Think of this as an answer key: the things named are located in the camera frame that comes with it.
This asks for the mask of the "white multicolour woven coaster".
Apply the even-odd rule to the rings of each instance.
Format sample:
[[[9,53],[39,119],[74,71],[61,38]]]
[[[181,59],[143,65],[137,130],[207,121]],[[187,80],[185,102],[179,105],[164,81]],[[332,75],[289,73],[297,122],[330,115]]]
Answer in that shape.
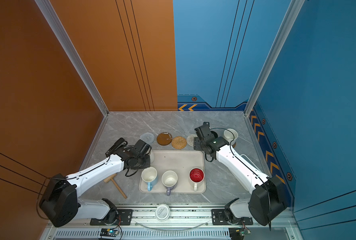
[[[196,134],[191,134],[189,135],[186,140],[187,140],[187,144],[190,146],[190,147],[193,147],[194,146],[194,142],[195,142],[195,138],[197,137]]]

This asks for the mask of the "white mug blue handle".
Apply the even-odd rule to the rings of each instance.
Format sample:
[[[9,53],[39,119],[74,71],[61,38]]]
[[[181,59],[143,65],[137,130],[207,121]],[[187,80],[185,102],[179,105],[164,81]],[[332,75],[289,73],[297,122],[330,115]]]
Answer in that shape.
[[[149,167],[143,170],[141,174],[143,182],[147,185],[147,190],[150,192],[158,183],[158,171],[154,167]]]

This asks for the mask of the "rattan woven coaster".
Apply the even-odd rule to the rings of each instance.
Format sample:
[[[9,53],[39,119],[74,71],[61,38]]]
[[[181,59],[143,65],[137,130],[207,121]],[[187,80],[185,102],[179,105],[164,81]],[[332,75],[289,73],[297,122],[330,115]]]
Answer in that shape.
[[[187,146],[187,140],[184,137],[177,136],[173,138],[171,144],[174,149],[182,150]]]

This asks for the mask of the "grey woven coaster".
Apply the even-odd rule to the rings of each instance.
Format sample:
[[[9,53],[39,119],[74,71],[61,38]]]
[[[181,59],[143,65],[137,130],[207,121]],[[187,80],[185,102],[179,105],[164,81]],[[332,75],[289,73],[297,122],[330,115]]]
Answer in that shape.
[[[140,140],[151,145],[155,141],[155,135],[153,133],[144,133],[140,136]]]

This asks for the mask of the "red inside mug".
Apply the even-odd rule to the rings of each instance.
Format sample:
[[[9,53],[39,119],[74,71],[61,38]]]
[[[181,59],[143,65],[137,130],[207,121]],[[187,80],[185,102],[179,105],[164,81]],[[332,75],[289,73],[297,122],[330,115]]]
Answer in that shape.
[[[205,173],[200,168],[193,168],[189,172],[189,179],[193,190],[197,192],[205,181]]]

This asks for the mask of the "white speckled mug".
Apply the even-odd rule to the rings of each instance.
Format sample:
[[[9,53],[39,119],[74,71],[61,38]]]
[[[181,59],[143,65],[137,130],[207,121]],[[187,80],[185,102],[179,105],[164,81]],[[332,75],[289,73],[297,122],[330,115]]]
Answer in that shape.
[[[234,129],[226,129],[223,133],[223,138],[227,140],[233,148],[236,146],[238,136],[238,132]]]

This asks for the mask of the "white mug purple handle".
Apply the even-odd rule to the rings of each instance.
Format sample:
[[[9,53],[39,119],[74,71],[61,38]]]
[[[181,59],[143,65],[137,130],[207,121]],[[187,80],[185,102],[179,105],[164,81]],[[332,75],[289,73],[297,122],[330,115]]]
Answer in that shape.
[[[172,190],[175,188],[178,182],[178,175],[174,171],[166,171],[162,175],[162,183],[167,189],[167,196],[170,196]]]

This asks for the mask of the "glossy brown round coaster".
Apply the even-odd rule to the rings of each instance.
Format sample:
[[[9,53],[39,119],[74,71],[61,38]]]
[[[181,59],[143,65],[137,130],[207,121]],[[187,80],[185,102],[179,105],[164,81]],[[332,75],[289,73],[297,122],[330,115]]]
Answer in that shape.
[[[170,133],[168,132],[163,132],[163,133],[160,133],[158,136],[157,136],[157,143],[161,146],[167,146],[169,145],[173,140],[173,137]]]

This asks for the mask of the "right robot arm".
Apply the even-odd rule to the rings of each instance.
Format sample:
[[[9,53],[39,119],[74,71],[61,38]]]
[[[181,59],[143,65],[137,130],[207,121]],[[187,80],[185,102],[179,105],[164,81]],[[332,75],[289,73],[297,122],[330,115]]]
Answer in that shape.
[[[226,220],[231,225],[237,225],[246,217],[255,219],[262,226],[270,226],[271,221],[288,207],[285,184],[248,163],[229,141],[215,137],[208,122],[195,128],[195,132],[194,150],[202,151],[212,160],[225,165],[251,194],[249,202],[236,198],[225,205]]]

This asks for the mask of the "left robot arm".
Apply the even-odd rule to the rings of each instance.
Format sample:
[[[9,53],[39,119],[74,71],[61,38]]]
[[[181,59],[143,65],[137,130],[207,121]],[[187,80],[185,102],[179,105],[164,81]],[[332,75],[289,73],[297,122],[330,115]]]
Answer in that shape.
[[[114,224],[119,216],[114,203],[106,198],[84,200],[81,196],[114,174],[126,171],[126,177],[130,177],[130,170],[137,173],[150,167],[151,150],[152,147],[142,140],[128,145],[124,138],[120,138],[101,162],[68,176],[57,174],[46,179],[47,186],[42,188],[39,208],[56,228],[77,219],[95,219],[105,225]]]

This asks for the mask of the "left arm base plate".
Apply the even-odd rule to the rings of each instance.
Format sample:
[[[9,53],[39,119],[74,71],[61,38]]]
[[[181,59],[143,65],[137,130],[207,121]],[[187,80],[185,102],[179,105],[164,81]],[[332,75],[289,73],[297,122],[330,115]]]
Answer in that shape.
[[[107,220],[91,219],[91,226],[130,226],[133,217],[133,210],[131,209],[119,209],[112,222]]]

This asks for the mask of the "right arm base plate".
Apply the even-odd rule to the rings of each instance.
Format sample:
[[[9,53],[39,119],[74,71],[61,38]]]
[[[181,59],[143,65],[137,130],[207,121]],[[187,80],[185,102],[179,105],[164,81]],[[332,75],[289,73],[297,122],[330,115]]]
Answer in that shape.
[[[244,225],[244,226],[252,226],[253,218],[242,217],[239,219],[229,220],[225,214],[224,209],[212,209],[212,223],[215,226],[220,225]]]

